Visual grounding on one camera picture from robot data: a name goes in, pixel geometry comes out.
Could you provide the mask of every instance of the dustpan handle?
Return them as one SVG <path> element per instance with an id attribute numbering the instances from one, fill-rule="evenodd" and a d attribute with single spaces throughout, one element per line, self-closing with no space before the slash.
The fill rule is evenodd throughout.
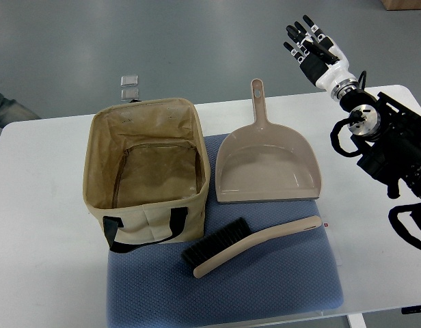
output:
<path id="1" fill-rule="evenodd" d="M 264 83 L 261 79 L 252 81 L 252 100 L 254 123 L 253 125 L 264 127 L 269 124 L 267 119 L 267 108 L 265 107 Z"/>

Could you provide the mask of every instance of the table leg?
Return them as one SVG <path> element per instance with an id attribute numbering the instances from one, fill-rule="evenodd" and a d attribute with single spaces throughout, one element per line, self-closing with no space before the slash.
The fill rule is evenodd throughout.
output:
<path id="1" fill-rule="evenodd" d="M 347 320 L 349 321 L 350 328 L 367 328 L 362 313 L 349 314 Z"/>

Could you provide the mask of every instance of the beige fabric basket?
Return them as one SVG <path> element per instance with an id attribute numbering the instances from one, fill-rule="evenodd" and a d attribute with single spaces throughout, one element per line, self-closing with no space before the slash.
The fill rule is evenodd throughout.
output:
<path id="1" fill-rule="evenodd" d="M 111 251 L 203 236 L 210 174 L 188 100 L 113 106 L 92 120 L 83 199 Z"/>

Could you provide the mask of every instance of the dustpan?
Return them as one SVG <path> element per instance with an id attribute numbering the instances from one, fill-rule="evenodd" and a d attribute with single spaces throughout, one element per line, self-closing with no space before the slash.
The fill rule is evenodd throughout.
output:
<path id="1" fill-rule="evenodd" d="M 218 202 L 318 198 L 321 174 L 310 144 L 297 131 L 268 121 L 260 79 L 252 81 L 252 99 L 254 123 L 230 133 L 218 151 Z"/>

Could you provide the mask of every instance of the small glass block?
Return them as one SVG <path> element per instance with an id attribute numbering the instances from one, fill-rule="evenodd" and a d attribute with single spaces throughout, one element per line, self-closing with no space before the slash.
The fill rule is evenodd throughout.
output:
<path id="1" fill-rule="evenodd" d="M 126 75 L 121 77 L 121 87 L 133 87 L 137 85 L 137 75 Z"/>
<path id="2" fill-rule="evenodd" d="M 128 101 L 133 99 L 139 99 L 139 90 L 137 87 L 121 90 L 121 101 Z"/>

